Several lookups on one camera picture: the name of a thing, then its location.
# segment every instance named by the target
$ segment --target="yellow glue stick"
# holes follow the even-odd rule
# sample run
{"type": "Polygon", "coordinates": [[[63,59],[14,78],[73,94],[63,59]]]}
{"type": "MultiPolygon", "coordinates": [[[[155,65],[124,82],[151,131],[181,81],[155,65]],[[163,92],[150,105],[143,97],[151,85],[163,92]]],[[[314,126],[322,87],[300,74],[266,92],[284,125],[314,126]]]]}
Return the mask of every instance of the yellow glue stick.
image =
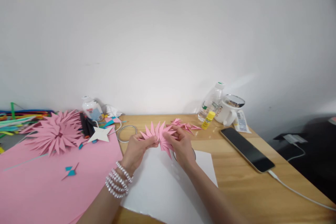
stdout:
{"type": "Polygon", "coordinates": [[[215,117],[216,113],[210,111],[209,114],[206,116],[206,119],[204,121],[204,123],[202,124],[201,128],[202,129],[207,129],[212,121],[212,119],[215,117]]]}

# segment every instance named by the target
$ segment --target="pearl bracelet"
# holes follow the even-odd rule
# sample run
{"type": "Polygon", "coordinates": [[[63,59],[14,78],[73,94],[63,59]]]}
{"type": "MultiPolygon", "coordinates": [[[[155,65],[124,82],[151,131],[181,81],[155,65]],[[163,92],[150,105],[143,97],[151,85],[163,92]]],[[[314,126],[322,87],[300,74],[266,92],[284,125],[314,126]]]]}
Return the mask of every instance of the pearl bracelet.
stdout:
{"type": "Polygon", "coordinates": [[[105,185],[108,191],[115,197],[115,198],[123,198],[128,195],[128,183],[132,183],[132,179],[128,172],[125,170],[124,167],[121,166],[119,162],[116,162],[117,167],[121,170],[127,180],[124,180],[120,177],[120,175],[114,170],[111,170],[111,173],[108,174],[106,177],[105,185]]]}
{"type": "Polygon", "coordinates": [[[125,177],[127,178],[128,182],[131,184],[132,183],[132,179],[130,175],[128,174],[128,172],[125,170],[124,167],[121,166],[121,164],[119,163],[119,161],[116,162],[118,168],[123,172],[123,174],[125,175],[125,177]]]}

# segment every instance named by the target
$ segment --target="small white bottle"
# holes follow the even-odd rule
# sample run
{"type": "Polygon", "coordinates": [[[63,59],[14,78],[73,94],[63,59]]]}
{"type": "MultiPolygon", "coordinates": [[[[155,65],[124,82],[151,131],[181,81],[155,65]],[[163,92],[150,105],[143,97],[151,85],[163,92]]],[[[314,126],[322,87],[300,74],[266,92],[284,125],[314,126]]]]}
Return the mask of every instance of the small white bottle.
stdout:
{"type": "Polygon", "coordinates": [[[93,100],[90,96],[83,96],[82,100],[83,111],[92,121],[101,121],[104,119],[102,108],[96,100],[93,100]]]}
{"type": "Polygon", "coordinates": [[[206,119],[210,111],[215,112],[218,108],[218,104],[224,97],[225,85],[222,82],[217,82],[216,85],[204,98],[202,106],[198,112],[198,119],[202,122],[206,119]]]}

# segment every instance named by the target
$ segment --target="wooden desk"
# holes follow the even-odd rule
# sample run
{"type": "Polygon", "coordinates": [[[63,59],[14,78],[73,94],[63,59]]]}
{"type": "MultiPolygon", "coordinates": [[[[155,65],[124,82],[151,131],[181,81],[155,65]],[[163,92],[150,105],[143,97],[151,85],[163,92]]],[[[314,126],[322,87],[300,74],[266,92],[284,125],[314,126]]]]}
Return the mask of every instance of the wooden desk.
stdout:
{"type": "MultiPolygon", "coordinates": [[[[151,121],[170,123],[175,118],[181,118],[200,126],[197,115],[125,115],[120,117],[127,121],[124,125],[134,125],[138,131],[145,131],[145,125],[151,121]]],[[[195,150],[209,152],[215,168],[218,187],[225,193],[232,204],[251,223],[333,223],[336,214],[318,206],[291,192],[268,173],[257,173],[238,152],[219,134],[223,125],[212,121],[209,128],[193,131],[192,147],[195,150]]],[[[335,207],[334,204],[280,156],[253,130],[252,134],[242,135],[266,155],[275,164],[273,171],[288,186],[303,195],[322,204],[335,207]]],[[[128,139],[134,129],[129,127],[120,133],[121,139],[128,139]]],[[[127,144],[120,144],[124,153],[127,144]]],[[[149,216],[131,212],[120,207],[113,223],[160,223],[149,216]]]]}

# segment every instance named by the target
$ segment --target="fingers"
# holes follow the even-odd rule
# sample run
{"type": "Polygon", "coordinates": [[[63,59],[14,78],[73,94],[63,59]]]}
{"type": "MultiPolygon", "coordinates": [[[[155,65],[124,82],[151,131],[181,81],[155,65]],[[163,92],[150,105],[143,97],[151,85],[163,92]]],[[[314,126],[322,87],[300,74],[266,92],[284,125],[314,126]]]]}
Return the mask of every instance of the fingers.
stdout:
{"type": "Polygon", "coordinates": [[[149,148],[156,148],[156,147],[158,147],[158,146],[159,146],[159,143],[158,143],[158,142],[155,142],[155,143],[153,143],[153,144],[147,146],[146,149],[149,149],[149,148]]]}
{"type": "Polygon", "coordinates": [[[180,128],[179,126],[171,125],[171,128],[172,128],[173,130],[176,130],[176,133],[178,133],[179,135],[186,136],[185,131],[184,131],[182,128],[180,128]]]}
{"type": "Polygon", "coordinates": [[[136,139],[143,139],[142,134],[140,132],[138,134],[132,135],[131,137],[135,137],[136,139]]]}
{"type": "Polygon", "coordinates": [[[145,147],[148,147],[152,144],[154,144],[157,141],[158,137],[157,136],[152,136],[146,140],[142,140],[142,143],[145,145],[145,147]]]}
{"type": "Polygon", "coordinates": [[[170,143],[175,148],[178,141],[176,141],[174,138],[172,138],[172,136],[169,135],[169,133],[167,133],[167,132],[164,132],[162,134],[162,136],[168,141],[168,143],[170,143]]]}

